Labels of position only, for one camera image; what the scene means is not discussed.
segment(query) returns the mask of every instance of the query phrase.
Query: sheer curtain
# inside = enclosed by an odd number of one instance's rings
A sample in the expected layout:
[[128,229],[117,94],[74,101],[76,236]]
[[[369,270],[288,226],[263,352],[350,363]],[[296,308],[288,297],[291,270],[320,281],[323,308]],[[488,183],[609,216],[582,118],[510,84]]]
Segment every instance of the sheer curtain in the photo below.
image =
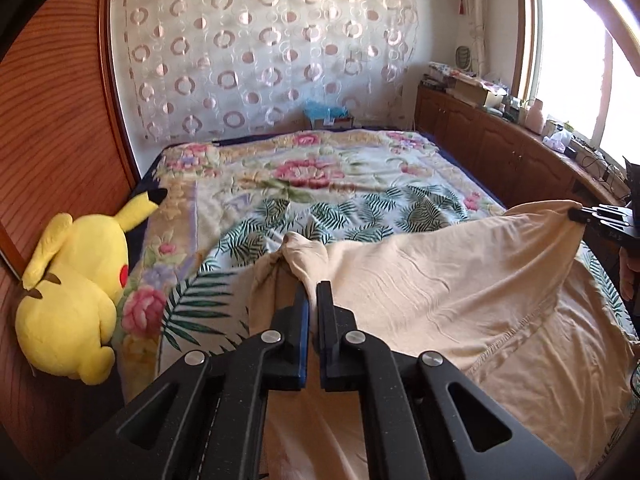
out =
[[489,71],[486,58],[484,28],[486,26],[487,0],[462,0],[465,14],[468,17],[471,35],[471,62],[473,70],[483,76]]
[[113,0],[112,24],[129,136],[168,143],[300,129],[306,100],[397,123],[418,13],[416,0]]

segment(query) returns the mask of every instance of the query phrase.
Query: red cheek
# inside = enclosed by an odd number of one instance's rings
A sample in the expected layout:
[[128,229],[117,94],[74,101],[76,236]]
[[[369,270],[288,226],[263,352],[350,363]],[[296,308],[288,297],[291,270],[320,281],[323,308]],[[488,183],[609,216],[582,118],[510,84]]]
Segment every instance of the red cheek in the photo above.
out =
[[129,266],[125,265],[120,269],[120,285],[124,288],[127,285],[127,278],[129,277]]

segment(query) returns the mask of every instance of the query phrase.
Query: floral blanket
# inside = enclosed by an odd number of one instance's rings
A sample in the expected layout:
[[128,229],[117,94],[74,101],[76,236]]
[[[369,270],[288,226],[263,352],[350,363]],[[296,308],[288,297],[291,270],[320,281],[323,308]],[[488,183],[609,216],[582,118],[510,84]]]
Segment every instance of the floral blanket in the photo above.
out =
[[[183,352],[235,348],[247,336],[252,263],[287,230],[376,241],[501,214],[438,149],[411,132],[301,132],[237,146],[164,150],[167,199],[148,223],[118,304],[114,336],[125,399]],[[620,297],[591,252],[578,254],[629,337]]]

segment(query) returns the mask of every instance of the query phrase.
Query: beige cloth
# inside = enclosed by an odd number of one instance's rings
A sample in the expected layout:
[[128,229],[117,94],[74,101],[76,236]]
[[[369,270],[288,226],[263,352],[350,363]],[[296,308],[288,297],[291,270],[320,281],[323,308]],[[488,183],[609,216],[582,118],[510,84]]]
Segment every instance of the beige cloth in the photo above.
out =
[[[584,478],[622,420],[635,359],[574,259],[584,227],[568,220],[571,206],[527,204],[377,244],[288,234],[256,263],[250,331],[291,304],[298,279],[315,321],[316,284],[330,280],[361,330],[406,354],[441,352]],[[307,388],[270,394],[270,478],[366,479],[357,394],[322,392],[310,354]]]

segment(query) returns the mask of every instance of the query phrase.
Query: pikachu plush toy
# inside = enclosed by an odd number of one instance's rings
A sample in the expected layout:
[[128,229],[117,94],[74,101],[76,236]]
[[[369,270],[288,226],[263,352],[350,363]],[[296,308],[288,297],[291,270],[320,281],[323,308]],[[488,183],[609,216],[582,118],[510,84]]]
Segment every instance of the pikachu plush toy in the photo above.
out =
[[107,346],[116,304],[129,275],[124,233],[142,223],[167,195],[137,195],[116,216],[54,216],[22,277],[28,290],[15,315],[18,343],[43,372],[100,384],[115,361]]

